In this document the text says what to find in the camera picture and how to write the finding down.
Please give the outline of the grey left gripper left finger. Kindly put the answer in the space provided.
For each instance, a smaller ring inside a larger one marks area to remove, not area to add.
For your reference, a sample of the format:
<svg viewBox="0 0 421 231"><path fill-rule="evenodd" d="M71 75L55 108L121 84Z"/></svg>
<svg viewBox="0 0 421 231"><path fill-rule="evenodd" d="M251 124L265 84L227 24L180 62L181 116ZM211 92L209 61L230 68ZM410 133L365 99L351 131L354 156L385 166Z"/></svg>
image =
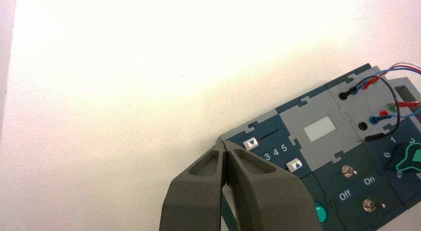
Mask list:
<svg viewBox="0 0 421 231"><path fill-rule="evenodd" d="M162 205L159 230L220 230L225 162L223 142L217 142L171 181Z"/></svg>

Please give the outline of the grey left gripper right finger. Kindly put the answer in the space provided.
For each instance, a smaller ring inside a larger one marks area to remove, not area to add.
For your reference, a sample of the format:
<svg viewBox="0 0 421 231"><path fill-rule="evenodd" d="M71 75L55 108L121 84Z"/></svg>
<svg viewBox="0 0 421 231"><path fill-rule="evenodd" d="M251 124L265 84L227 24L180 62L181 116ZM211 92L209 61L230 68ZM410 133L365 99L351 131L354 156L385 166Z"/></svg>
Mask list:
<svg viewBox="0 0 421 231"><path fill-rule="evenodd" d="M231 142L227 184L241 231L320 231L314 199L301 180Z"/></svg>

